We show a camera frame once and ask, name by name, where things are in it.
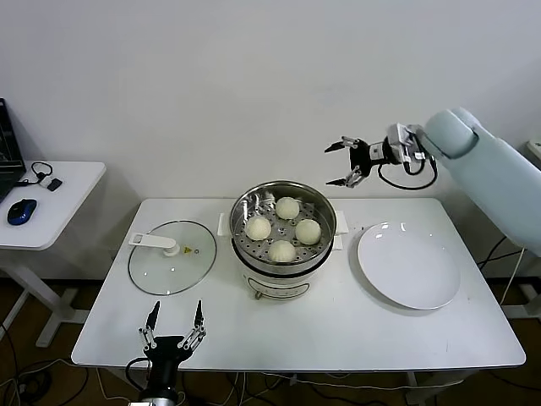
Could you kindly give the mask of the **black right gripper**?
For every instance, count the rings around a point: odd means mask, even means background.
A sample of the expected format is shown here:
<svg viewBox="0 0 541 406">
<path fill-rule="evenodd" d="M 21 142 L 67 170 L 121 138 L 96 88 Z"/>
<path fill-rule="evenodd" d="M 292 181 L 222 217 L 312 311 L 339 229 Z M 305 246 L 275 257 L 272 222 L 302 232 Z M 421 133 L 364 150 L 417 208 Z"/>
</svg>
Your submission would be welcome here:
<svg viewBox="0 0 541 406">
<path fill-rule="evenodd" d="M 342 136 L 341 139 L 325 149 L 325 153 L 349 149 L 351 172 L 344 178 L 328 181 L 326 185 L 355 188 L 368 175 L 374 166 L 391 164 L 391 147 L 387 141 L 367 144 L 365 141 Z"/>
</svg>

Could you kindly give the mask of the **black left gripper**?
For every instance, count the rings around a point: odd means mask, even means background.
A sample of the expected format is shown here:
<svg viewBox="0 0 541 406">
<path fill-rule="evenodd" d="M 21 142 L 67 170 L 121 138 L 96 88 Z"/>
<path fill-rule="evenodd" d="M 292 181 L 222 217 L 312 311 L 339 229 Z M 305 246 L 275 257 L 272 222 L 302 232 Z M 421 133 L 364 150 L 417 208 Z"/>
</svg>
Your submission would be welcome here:
<svg viewBox="0 0 541 406">
<path fill-rule="evenodd" d="M 157 301 L 146 318 L 145 324 L 139 328 L 139 336 L 143 343 L 143 353 L 153 364 L 173 362 L 181 364 L 190 358 L 190 349 L 198 348 L 206 336 L 202 300 L 198 301 L 195 311 L 194 326 L 186 337 L 154 336 L 154 330 L 161 302 Z"/>
</svg>

